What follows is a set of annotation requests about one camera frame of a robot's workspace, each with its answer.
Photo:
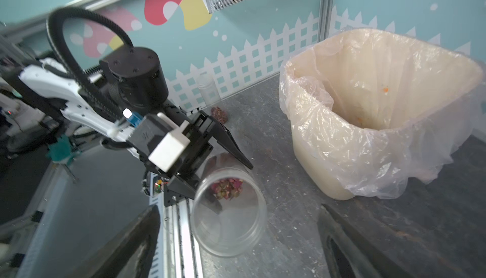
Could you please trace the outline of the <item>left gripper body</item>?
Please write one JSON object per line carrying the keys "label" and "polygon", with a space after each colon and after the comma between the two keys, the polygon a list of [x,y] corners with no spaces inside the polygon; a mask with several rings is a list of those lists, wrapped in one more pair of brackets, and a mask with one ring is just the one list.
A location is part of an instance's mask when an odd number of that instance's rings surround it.
{"label": "left gripper body", "polygon": [[193,200],[199,185],[196,171],[213,149],[210,139],[216,138],[216,120],[204,112],[189,118],[171,108],[145,117],[127,110],[127,122],[133,127],[127,144],[153,174],[143,190],[161,193],[164,206]]}

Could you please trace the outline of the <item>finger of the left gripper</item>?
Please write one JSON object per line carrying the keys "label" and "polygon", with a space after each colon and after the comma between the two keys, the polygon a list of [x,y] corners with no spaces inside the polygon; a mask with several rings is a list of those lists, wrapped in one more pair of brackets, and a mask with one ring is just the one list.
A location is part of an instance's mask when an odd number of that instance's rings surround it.
{"label": "finger of the left gripper", "polygon": [[[185,181],[177,175],[173,176],[169,183],[163,187],[163,205],[171,207],[183,199],[195,200],[198,185],[199,181],[196,179]],[[214,213],[222,212],[221,203],[209,191],[204,191],[201,194],[199,202]]]}
{"label": "finger of the left gripper", "polygon": [[253,164],[240,150],[235,139],[231,135],[231,132],[214,117],[207,116],[207,118],[211,121],[210,126],[207,130],[211,137],[213,137],[217,141],[217,143],[227,152],[229,152],[234,158],[240,161],[241,164],[243,164],[246,168],[252,170],[254,168]]}

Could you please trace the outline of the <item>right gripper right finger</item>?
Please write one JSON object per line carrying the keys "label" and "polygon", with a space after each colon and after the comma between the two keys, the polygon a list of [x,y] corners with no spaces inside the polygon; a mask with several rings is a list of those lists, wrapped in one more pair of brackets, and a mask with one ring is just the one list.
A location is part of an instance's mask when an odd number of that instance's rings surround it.
{"label": "right gripper right finger", "polygon": [[317,225],[331,277],[412,277],[324,203]]}

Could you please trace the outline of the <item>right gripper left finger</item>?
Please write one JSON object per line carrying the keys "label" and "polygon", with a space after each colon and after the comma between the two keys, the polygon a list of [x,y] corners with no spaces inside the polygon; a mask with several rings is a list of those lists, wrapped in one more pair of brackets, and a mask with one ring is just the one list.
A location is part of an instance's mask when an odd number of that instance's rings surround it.
{"label": "right gripper left finger", "polygon": [[68,277],[148,277],[155,255],[161,217],[152,205],[124,227]]}

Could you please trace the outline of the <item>clear plastic jar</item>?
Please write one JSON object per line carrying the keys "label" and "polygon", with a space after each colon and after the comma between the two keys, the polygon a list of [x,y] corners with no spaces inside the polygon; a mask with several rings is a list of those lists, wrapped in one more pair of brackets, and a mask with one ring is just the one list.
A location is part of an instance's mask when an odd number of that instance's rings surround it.
{"label": "clear plastic jar", "polygon": [[[216,181],[226,178],[243,180],[242,193],[231,200],[218,200],[221,213],[214,213],[199,202]],[[267,203],[250,170],[229,153],[209,158],[191,210],[191,230],[199,245],[208,253],[232,258],[251,250],[261,239],[267,225]]]}

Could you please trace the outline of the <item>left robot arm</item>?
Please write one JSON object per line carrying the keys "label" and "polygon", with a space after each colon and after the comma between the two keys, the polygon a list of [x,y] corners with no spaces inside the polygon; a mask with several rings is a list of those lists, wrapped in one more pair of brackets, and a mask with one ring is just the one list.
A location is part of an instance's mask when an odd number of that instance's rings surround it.
{"label": "left robot arm", "polygon": [[[64,24],[83,19],[121,39],[121,46],[84,70],[70,51]],[[230,131],[203,111],[192,117],[169,100],[158,55],[133,45],[128,34],[109,18],[78,7],[52,12],[46,21],[54,57],[25,60],[5,76],[31,107],[54,119],[65,119],[99,133],[111,150],[128,150],[145,166],[142,191],[168,195],[165,206],[195,199],[197,170],[215,140],[246,169],[253,164]]]}

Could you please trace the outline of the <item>dried flower tea in jar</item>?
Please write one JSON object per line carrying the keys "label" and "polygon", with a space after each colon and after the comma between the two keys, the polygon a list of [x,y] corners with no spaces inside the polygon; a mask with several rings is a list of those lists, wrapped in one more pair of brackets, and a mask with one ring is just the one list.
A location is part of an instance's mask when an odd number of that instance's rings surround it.
{"label": "dried flower tea in jar", "polygon": [[231,200],[240,196],[243,184],[242,179],[226,178],[213,183],[210,189],[216,199]]}

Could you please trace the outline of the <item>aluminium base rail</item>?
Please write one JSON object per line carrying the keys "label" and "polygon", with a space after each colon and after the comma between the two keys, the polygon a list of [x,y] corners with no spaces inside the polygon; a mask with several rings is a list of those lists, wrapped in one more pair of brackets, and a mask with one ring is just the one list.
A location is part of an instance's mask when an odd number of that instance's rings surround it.
{"label": "aluminium base rail", "polygon": [[204,277],[199,244],[192,235],[192,200],[171,192],[159,175],[145,172],[142,193],[157,207],[160,228],[149,277]]}

